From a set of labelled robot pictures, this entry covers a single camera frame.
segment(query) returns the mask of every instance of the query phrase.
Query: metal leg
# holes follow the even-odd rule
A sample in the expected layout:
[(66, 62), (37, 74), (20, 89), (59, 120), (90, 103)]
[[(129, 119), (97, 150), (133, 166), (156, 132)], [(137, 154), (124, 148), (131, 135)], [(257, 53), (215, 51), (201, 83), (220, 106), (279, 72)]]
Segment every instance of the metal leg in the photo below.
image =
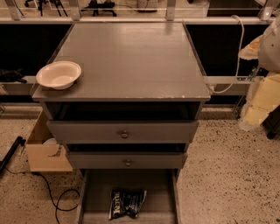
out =
[(0, 115), (5, 111), (5, 107), (0, 103)]
[(38, 1), (38, 9), (41, 13), (41, 17), (43, 17), (43, 0)]
[(53, 0), (53, 3), (55, 5), (60, 17), (61, 17), (61, 13), (60, 13), (59, 6), (61, 6), (62, 10), (64, 11), (64, 14), (68, 17), (67, 12), (65, 11), (64, 6), (60, 0), (58, 0), (58, 1)]
[(234, 105), (233, 112), (236, 119), (240, 118), (241, 107), (245, 101), (246, 101), (246, 95), (242, 95), (240, 96), (238, 102)]
[(258, 73), (261, 71), (261, 68), (258, 66), (257, 68), (253, 68), (251, 74), (246, 78), (245, 81), (252, 81)]

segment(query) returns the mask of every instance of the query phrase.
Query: terrazzo floor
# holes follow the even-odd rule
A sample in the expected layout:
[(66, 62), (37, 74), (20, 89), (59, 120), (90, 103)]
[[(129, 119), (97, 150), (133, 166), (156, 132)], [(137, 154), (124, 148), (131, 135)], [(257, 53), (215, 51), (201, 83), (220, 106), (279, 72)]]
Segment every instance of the terrazzo floor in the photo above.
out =
[[(17, 136), (27, 138), (41, 108), (6, 106), (0, 117), (0, 153), (3, 157)], [(231, 108), (204, 108), (189, 147), (189, 157), (178, 177), (183, 224), (261, 224), (280, 219), (280, 137), (269, 140), (263, 127), (239, 129)], [(30, 174), (26, 150), (19, 147), (0, 176), (0, 223), (57, 223), (46, 182)], [(42, 173), (53, 200), (67, 189), (78, 191), (79, 172)], [(78, 203), (66, 194), (60, 207)], [(74, 223), (76, 209), (58, 211), (60, 223)]]

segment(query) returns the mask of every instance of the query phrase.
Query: drawer handle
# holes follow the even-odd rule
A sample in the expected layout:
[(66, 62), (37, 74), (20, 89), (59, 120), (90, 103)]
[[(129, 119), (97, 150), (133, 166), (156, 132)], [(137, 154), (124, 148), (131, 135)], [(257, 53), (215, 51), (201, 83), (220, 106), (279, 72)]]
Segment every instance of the drawer handle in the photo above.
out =
[(127, 166), (127, 167), (131, 166), (131, 161), (129, 159), (125, 161), (125, 166)]
[(129, 133), (126, 132), (126, 130), (124, 130), (124, 131), (122, 132), (122, 134), (121, 134), (121, 137), (122, 137), (122, 138), (128, 138), (128, 137), (129, 137)]

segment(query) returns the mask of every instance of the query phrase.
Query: wire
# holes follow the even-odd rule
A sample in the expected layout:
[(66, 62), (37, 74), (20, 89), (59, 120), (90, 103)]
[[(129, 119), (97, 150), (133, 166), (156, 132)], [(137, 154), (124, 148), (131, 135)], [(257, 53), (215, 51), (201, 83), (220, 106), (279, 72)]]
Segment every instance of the wire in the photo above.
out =
[[(232, 18), (235, 18), (236, 20), (238, 20), (241, 24), (241, 39), (240, 39), (240, 44), (239, 44), (239, 49), (238, 49), (238, 52), (242, 49), (242, 42), (243, 42), (243, 38), (244, 38), (244, 24), (243, 22), (241, 21), (241, 19), (236, 16), (236, 15), (233, 15), (231, 16)], [(238, 73), (239, 73), (239, 66), (240, 66), (240, 57), (239, 57), (239, 54), (237, 54), (237, 67), (236, 67), (236, 72), (235, 72), (235, 76), (234, 76), (234, 79), (237, 77)], [(211, 89), (210, 87), (209, 90), (215, 94), (223, 94), (225, 92), (227, 92), (235, 83), (234, 83), (234, 79), (232, 81), (232, 83), (229, 84), (229, 86), (221, 91), (214, 91), (213, 89)]]
[(62, 196), (68, 192), (76, 192), (78, 197), (80, 197), (80, 193), (76, 190), (76, 189), (68, 189), (66, 191), (64, 191), (60, 196), (59, 196), (59, 199), (58, 199), (58, 202), (55, 204), (54, 201), (53, 201), (53, 196), (52, 196), (52, 190), (51, 190), (51, 187), (49, 185), (49, 182), (47, 181), (47, 179), (42, 175), (40, 174), (39, 172), (32, 172), (33, 175), (36, 175), (36, 176), (40, 176), (41, 178), (44, 179), (44, 181), (46, 182), (47, 184), (47, 189), (49, 191), (49, 194), (50, 194), (50, 198), (51, 198), (51, 201), (52, 201), (52, 204), (55, 206), (55, 219), (56, 221), (60, 224), (60, 221), (59, 221), (59, 218), (58, 218), (58, 210), (59, 211), (62, 211), (62, 212), (70, 212), (70, 211), (73, 211), (78, 205), (72, 207), (72, 208), (69, 208), (69, 209), (63, 209), (63, 208), (60, 208), (59, 207), (59, 203), (60, 203), (60, 200), (62, 198)]
[(19, 171), (19, 172), (14, 172), (14, 171), (10, 171), (10, 170), (8, 170), (8, 168), (7, 167), (5, 167), (5, 170), (7, 171), (7, 172), (9, 172), (9, 173), (11, 173), (11, 174), (15, 174), (15, 175), (18, 175), (18, 174), (26, 174), (26, 173), (31, 173), (30, 171)]
[(59, 218), (58, 218), (58, 211), (62, 211), (62, 212), (70, 212), (70, 211), (73, 211), (78, 205), (72, 207), (72, 208), (69, 208), (69, 209), (64, 209), (64, 208), (60, 208), (59, 207), (59, 203), (61, 201), (61, 198), (63, 197), (64, 194), (66, 193), (69, 193), (69, 192), (76, 192), (78, 197), (80, 197), (80, 193), (76, 190), (76, 189), (73, 189), (73, 188), (70, 188), (68, 190), (65, 190), (60, 196), (59, 196), (59, 199), (57, 201), (57, 203), (55, 204), (54, 201), (53, 201), (53, 195), (52, 195), (52, 190), (51, 190), (51, 187), (49, 185), (49, 182), (47, 181), (47, 179), (42, 175), (40, 174), (39, 172), (30, 172), (30, 171), (20, 171), (20, 172), (14, 172), (14, 171), (10, 171), (8, 170), (7, 168), (5, 168), (5, 170), (11, 174), (15, 174), (15, 175), (18, 175), (18, 174), (26, 174), (26, 173), (30, 173), (32, 175), (35, 175), (35, 176), (40, 176), (41, 178), (44, 179), (44, 181), (46, 182), (46, 185), (47, 185), (47, 189), (49, 191), (49, 195), (50, 195), (50, 198), (51, 198), (51, 201), (52, 201), (52, 204), (54, 205), (55, 207), (55, 219), (56, 221), (60, 224), (60, 221), (59, 221)]

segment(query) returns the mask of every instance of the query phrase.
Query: open drawer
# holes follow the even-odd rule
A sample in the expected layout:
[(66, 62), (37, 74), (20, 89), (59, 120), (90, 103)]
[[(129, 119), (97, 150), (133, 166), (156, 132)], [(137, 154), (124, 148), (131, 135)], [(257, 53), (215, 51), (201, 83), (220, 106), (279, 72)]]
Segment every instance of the open drawer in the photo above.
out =
[[(112, 189), (146, 190), (139, 215), (109, 220)], [(181, 224), (174, 170), (86, 170), (75, 223)]]
[(63, 144), (190, 143), (198, 122), (49, 121), (47, 126)]

